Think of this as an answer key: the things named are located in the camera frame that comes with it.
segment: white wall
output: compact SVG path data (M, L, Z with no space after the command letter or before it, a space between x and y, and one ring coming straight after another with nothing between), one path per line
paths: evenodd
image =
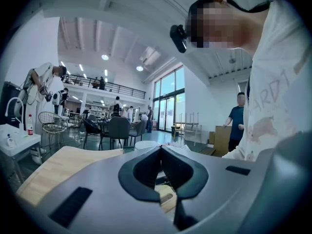
M58 28L59 18L44 18L42 11L22 25L0 60L1 77L20 86L30 69L45 62L58 66Z
M90 52L88 50L62 50L59 52L58 58L63 62L77 63L82 66L87 65L99 69L102 72L104 69L107 69L108 73L113 72L115 74L115 84L135 88L144 92L147 90L147 85L143 84L136 67L130 67L118 59L110 58L108 61L103 61L100 53Z
M248 79L250 69L231 73L223 77L211 79L207 87L197 76L184 66L185 76L185 112L187 121L191 113L199 113L199 124L202 125L201 142L207 143L209 132L215 131L215 126L223 125L231 109L237 105L237 82Z

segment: white table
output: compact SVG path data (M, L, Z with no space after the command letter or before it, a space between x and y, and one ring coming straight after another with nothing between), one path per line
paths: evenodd
M16 147L10 148L7 145L7 135L10 135L16 142ZM27 135L26 131L20 134L20 130L17 127L11 126L9 124L0 125L0 150L10 158L12 158L14 163L15 172L21 183L24 182L23 176L20 171L19 161L23 159L31 148L35 148L38 152L40 164L41 153L40 153L40 141L41 136L33 134L32 136Z

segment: black chair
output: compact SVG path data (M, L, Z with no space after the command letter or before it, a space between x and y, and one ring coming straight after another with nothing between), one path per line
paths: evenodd
M83 144L83 148L84 148L89 135L101 136L102 131L97 127L96 124L94 124L89 119L83 119L83 123L84 123L84 126L86 128L86 136L84 138L84 144Z
M130 131L130 123L128 119L122 117L113 117L108 123L108 137L110 138L110 150L114 149L114 140L123 139L123 146L128 146L128 138Z
M145 133L146 124L147 124L147 120L142 120L137 125L135 125L135 129L130 130L129 132L129 136L131 136L130 145L132 142L132 137L135 138L134 145L136 144L136 137L141 136L141 141L142 141L142 135Z

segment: rattan chair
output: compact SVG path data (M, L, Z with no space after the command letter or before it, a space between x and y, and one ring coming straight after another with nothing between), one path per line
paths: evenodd
M38 115L38 119L42 124L42 129L49 135L49 147L51 149L51 143L53 136L58 136L58 148L60 149L60 136L68 128L68 123L62 117L51 113L41 112Z

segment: black slot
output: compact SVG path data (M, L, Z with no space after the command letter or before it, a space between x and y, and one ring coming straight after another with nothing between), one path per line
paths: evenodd
M228 166L227 168L225 168L225 170L228 170L228 171L236 173L236 174L242 174L245 176L247 176L250 172L250 169L245 169L245 168L241 168L241 167L237 167L237 166Z
M92 190L78 187L61 205L50 215L50 218L61 226L67 228L77 213L87 201Z

